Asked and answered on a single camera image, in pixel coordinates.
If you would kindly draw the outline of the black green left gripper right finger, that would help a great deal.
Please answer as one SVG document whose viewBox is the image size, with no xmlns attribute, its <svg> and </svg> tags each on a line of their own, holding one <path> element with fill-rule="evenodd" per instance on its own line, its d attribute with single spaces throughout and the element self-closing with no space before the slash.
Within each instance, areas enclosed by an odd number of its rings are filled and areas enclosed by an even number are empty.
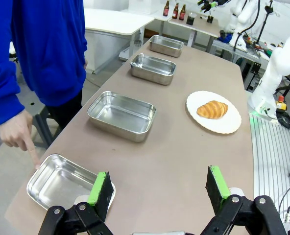
<svg viewBox="0 0 290 235">
<path fill-rule="evenodd" d="M 215 216 L 203 235 L 228 235 L 233 227 L 245 227 L 250 235 L 285 235 L 286 231 L 277 209 L 269 196 L 253 201 L 231 193 L 218 166 L 209 166 L 206 190 Z"/>
</svg>

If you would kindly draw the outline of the person's right hand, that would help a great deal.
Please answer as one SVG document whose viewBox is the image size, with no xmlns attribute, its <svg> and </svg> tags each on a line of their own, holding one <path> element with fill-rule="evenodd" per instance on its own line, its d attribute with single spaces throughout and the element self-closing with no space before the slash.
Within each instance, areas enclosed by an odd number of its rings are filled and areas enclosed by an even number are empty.
<svg viewBox="0 0 290 235">
<path fill-rule="evenodd" d="M 22 151 L 28 151 L 34 168 L 38 169 L 40 161 L 31 137 L 31 131 L 32 115 L 23 110 L 0 125 L 0 139 L 9 147 L 19 147 Z"/>
</svg>

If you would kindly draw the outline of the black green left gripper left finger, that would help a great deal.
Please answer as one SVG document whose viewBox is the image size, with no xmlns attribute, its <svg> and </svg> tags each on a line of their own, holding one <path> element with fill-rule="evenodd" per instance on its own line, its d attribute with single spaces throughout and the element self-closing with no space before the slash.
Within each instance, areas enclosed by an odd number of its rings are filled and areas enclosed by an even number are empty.
<svg viewBox="0 0 290 235">
<path fill-rule="evenodd" d="M 52 206 L 48 209 L 38 232 L 40 235 L 111 235 L 105 219 L 114 193 L 108 172 L 100 172 L 87 201 L 79 202 L 69 209 Z"/>
</svg>

